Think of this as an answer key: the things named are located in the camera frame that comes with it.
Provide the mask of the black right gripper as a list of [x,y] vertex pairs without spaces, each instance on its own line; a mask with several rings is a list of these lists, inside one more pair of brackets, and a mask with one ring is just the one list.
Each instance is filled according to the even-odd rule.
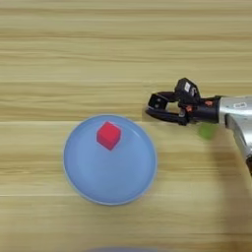
[[[155,94],[156,102],[177,102],[177,97],[174,92],[158,92]],[[190,122],[208,122],[213,124],[219,123],[220,110],[219,96],[200,98],[196,103],[179,101],[180,108],[185,110],[186,116],[180,116],[178,113],[167,112],[165,110],[155,110],[148,108],[146,113],[152,118],[176,123],[178,125],[186,126],[188,120]]]

